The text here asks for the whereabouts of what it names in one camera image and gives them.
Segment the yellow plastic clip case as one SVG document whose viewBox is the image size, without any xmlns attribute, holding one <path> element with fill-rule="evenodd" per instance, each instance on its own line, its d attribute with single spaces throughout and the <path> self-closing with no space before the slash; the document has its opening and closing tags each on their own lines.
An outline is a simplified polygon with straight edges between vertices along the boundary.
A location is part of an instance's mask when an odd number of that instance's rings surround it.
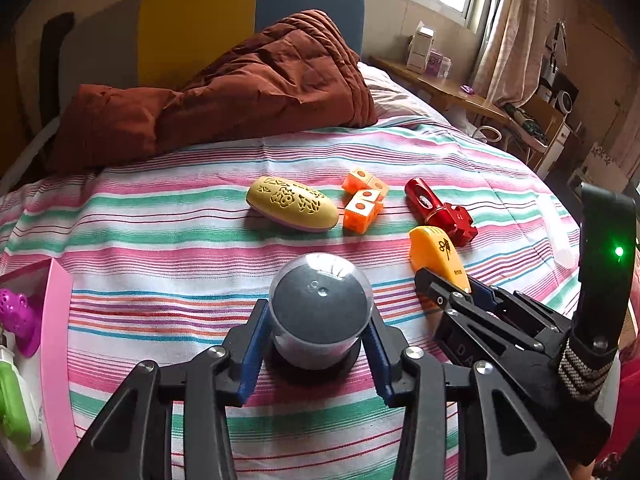
<svg viewBox="0 0 640 480">
<path fill-rule="evenodd" d="M 414 272 L 427 269 L 458 289 L 471 291 L 462 260 L 445 231 L 437 226 L 417 226 L 409 232 L 409 240 Z"/>
</svg>

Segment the black cylinder with clear cap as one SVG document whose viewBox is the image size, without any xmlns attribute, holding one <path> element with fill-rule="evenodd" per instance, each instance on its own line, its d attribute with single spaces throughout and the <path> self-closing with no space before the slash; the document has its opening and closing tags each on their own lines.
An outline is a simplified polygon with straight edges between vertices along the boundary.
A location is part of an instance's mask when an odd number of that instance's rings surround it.
<svg viewBox="0 0 640 480">
<path fill-rule="evenodd" d="M 366 276 L 328 252 L 297 257 L 269 289 L 269 366 L 293 385 L 315 386 L 349 373 L 374 306 Z"/>
</svg>

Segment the orange cube connector toy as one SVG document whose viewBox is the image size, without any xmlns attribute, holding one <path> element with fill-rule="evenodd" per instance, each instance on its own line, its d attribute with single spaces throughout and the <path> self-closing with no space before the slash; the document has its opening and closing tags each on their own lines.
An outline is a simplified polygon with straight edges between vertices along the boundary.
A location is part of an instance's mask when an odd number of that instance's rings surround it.
<svg viewBox="0 0 640 480">
<path fill-rule="evenodd" d="M 343 228 L 362 235 L 383 209 L 388 185 L 366 170 L 353 169 L 346 174 L 342 188 L 349 195 Z"/>
</svg>

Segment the yellow perforated egg-shaped case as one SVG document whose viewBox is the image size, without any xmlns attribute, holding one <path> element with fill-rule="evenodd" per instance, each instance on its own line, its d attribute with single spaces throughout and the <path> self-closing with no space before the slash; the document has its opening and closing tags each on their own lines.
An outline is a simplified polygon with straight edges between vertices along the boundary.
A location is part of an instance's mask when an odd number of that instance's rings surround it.
<svg viewBox="0 0 640 480">
<path fill-rule="evenodd" d="M 326 232 L 340 218 L 328 196 L 287 178 L 258 178 L 250 185 L 246 201 L 263 216 L 299 231 Z"/>
</svg>

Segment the green plug-in device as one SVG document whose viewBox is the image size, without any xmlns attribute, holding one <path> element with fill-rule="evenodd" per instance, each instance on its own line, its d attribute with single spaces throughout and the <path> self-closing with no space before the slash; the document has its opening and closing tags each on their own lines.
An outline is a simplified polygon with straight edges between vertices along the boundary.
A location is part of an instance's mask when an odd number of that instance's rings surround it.
<svg viewBox="0 0 640 480">
<path fill-rule="evenodd" d="M 17 448 L 28 451 L 40 441 L 41 426 L 34 399 L 14 358 L 6 335 L 1 333 L 1 431 Z"/>
</svg>

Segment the red puzzle-shaped block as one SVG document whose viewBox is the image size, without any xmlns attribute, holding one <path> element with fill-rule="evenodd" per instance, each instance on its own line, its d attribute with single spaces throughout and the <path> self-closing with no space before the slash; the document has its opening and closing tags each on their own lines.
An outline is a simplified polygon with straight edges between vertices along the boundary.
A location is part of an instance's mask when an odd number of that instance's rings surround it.
<svg viewBox="0 0 640 480">
<path fill-rule="evenodd" d="M 469 211 L 450 203 L 443 203 L 436 209 L 432 223 L 442 229 L 456 247 L 469 245 L 478 233 Z"/>
</svg>

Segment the red cylindrical tube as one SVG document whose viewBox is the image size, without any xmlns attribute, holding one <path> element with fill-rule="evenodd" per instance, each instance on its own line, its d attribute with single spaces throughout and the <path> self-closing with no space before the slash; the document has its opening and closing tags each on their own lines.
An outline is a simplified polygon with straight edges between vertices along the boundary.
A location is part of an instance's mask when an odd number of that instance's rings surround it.
<svg viewBox="0 0 640 480">
<path fill-rule="evenodd" d="M 430 222 L 442 210 L 442 202 L 421 178 L 410 179 L 405 194 L 423 223 Z"/>
</svg>

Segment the translucent white tube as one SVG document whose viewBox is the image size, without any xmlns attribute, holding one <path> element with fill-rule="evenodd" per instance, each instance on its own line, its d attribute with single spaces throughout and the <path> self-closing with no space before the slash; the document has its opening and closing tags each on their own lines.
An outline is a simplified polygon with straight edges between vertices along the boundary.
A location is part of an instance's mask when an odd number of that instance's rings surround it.
<svg viewBox="0 0 640 480">
<path fill-rule="evenodd" d="M 570 237 L 561 220 L 559 209 L 555 207 L 553 200 L 545 195 L 538 196 L 536 203 L 544 220 L 555 263 L 567 270 L 574 269 L 578 263 L 578 255 L 570 246 Z"/>
</svg>

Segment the purple plastic toy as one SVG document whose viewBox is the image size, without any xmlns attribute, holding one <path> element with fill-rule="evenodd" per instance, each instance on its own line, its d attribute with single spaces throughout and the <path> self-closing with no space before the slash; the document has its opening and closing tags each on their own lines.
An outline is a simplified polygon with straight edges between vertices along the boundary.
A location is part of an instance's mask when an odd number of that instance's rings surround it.
<svg viewBox="0 0 640 480">
<path fill-rule="evenodd" d="M 14 335 L 17 350 L 31 358 L 40 346 L 43 299 L 2 288 L 0 302 L 2 327 Z"/>
</svg>

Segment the striped pillow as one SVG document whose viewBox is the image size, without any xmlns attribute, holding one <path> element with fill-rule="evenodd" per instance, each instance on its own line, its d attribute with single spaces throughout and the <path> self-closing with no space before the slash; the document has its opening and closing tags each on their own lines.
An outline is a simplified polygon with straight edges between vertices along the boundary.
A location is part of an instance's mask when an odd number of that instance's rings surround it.
<svg viewBox="0 0 640 480">
<path fill-rule="evenodd" d="M 378 119 L 400 116 L 422 116 L 432 122 L 450 125 L 430 104 L 393 81 L 384 70 L 363 62 L 358 63 L 358 70 L 372 96 L 374 110 Z"/>
</svg>

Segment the wooden side table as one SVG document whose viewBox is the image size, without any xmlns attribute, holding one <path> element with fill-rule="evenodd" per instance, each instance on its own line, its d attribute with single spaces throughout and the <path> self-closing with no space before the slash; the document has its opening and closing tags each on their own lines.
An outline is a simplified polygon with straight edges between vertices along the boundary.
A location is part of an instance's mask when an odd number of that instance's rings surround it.
<svg viewBox="0 0 640 480">
<path fill-rule="evenodd" d="M 409 70 L 405 65 L 379 58 L 378 56 L 370 56 L 369 62 L 380 70 L 385 70 L 390 76 L 398 77 L 410 84 L 410 86 L 429 93 L 432 96 L 432 107 L 437 108 L 441 113 L 449 110 L 452 106 L 463 108 L 477 116 L 493 120 L 499 125 L 508 127 L 512 131 L 517 131 L 525 144 L 535 152 L 544 154 L 547 151 L 546 144 L 530 136 L 504 110 L 477 93 L 465 93 L 457 81 L 420 75 Z"/>
</svg>

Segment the beige curtain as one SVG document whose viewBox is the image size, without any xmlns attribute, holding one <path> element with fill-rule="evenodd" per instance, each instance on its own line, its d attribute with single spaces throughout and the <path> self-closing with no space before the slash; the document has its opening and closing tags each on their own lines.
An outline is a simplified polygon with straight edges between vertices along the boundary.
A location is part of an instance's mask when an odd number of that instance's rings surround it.
<svg viewBox="0 0 640 480">
<path fill-rule="evenodd" d="M 472 87 L 495 106 L 535 93 L 550 29 L 549 0 L 499 0 Z"/>
</svg>

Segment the purple box on table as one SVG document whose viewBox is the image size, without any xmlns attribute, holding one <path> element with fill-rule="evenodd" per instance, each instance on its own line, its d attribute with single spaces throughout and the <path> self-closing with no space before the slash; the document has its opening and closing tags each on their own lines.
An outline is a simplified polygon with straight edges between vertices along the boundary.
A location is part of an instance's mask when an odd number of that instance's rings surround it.
<svg viewBox="0 0 640 480">
<path fill-rule="evenodd" d="M 446 79 L 449 75 L 450 68 L 451 60 L 448 56 L 436 50 L 431 50 L 426 64 L 425 73 L 427 73 L 427 75 Z"/>
</svg>

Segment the brown quilted blanket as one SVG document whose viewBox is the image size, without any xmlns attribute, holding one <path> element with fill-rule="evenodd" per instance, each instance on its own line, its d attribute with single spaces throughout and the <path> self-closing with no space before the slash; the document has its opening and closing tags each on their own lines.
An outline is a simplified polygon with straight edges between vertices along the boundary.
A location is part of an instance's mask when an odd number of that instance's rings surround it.
<svg viewBox="0 0 640 480">
<path fill-rule="evenodd" d="M 303 10 L 237 44 L 181 90 L 83 84 L 47 170 L 85 174 L 195 144 L 378 120 L 359 56 L 326 12 Z"/>
</svg>

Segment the blue and yellow headboard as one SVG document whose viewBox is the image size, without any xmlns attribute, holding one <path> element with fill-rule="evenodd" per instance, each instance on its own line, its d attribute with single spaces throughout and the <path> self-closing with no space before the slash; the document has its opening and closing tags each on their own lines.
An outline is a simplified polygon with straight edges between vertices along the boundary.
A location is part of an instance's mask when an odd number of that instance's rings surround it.
<svg viewBox="0 0 640 480">
<path fill-rule="evenodd" d="M 80 84 L 178 89 L 242 40 L 307 9 L 329 14 L 361 49 L 364 0 L 30 0 L 14 25 L 28 123 L 47 125 Z"/>
</svg>

